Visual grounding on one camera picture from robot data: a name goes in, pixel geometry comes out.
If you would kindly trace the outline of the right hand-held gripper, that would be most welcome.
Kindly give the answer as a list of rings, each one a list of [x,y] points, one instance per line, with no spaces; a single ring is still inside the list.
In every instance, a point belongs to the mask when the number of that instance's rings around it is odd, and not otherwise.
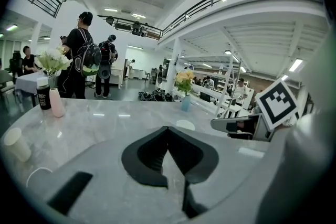
[[[211,128],[230,138],[269,142],[277,130],[292,126],[293,116],[298,117],[297,100],[281,79],[256,94],[255,101],[256,106],[250,115],[231,122],[212,119]]]

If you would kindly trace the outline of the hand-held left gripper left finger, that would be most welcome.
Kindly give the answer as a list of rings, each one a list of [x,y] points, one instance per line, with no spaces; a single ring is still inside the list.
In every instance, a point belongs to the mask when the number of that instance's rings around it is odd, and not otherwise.
[[[180,223],[184,212],[162,174],[163,128],[90,146],[53,172],[33,176],[33,192],[72,223]]]

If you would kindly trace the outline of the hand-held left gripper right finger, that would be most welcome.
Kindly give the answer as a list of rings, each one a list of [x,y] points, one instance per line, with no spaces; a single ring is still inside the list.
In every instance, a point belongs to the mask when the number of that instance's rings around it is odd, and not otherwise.
[[[184,176],[183,200],[168,220],[256,220],[270,181],[258,167],[269,144],[169,127],[167,149]]]

